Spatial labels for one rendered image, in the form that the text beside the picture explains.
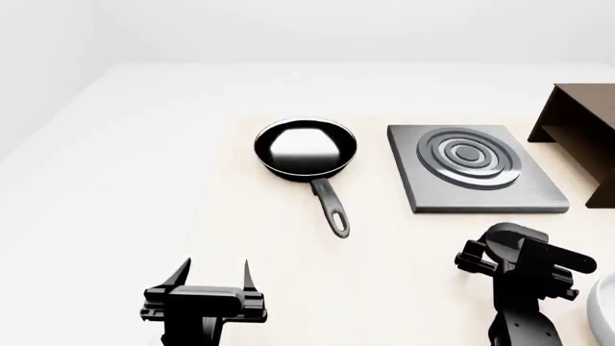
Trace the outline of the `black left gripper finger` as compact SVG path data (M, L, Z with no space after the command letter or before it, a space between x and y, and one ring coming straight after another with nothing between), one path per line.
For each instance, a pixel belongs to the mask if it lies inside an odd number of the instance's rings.
M251 276L249 261L247 260L245 260L244 262L243 290L244 291L257 291L256 286Z
M185 284L187 279L189 269L190 269L191 259L186 259L183 264L168 278L165 282L163 282L163 287L165 288L174 288L180 285Z

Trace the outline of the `grey single-burner stove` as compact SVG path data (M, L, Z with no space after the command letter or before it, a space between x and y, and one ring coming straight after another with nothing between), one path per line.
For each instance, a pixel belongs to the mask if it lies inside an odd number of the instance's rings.
M505 126L390 125L415 213L564 213L565 195Z

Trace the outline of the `white round bowl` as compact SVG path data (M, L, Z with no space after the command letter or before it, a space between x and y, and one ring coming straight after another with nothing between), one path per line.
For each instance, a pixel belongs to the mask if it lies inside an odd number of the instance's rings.
M587 319L600 346L615 346L615 272L598 279L590 290Z

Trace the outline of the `black frying pan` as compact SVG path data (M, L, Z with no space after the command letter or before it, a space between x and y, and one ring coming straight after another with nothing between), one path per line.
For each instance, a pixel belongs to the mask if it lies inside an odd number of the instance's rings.
M309 184L332 232L338 238L350 235L347 213L329 182L357 153L357 139L347 127L320 117L278 120L258 132L253 149L273 175Z

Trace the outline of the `dark brown wooden shelf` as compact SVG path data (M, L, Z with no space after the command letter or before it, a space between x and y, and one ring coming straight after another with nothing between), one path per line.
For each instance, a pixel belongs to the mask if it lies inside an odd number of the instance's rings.
M598 186L589 209L615 209L615 83L553 86L530 143L558 143Z

